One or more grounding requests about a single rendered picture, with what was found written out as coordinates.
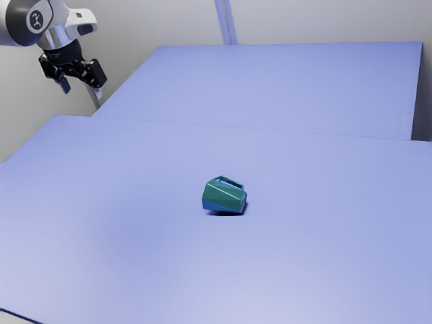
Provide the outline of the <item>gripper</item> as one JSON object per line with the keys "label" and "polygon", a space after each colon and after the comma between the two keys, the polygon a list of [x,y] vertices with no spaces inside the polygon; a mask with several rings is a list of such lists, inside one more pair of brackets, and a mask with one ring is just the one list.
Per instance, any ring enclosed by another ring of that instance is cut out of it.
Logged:
{"label": "gripper", "polygon": [[74,69],[75,77],[91,89],[96,99],[102,99],[107,77],[97,59],[84,61],[78,40],[62,48],[44,49],[38,62],[45,77],[54,80],[65,94],[70,92],[71,86],[59,67]]}

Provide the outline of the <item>teal faceted mug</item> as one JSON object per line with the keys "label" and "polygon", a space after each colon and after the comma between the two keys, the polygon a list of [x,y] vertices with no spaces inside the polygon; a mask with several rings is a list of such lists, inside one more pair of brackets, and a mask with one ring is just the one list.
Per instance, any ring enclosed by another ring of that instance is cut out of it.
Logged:
{"label": "teal faceted mug", "polygon": [[247,193],[242,184],[220,175],[205,184],[201,201],[204,210],[241,215]]}

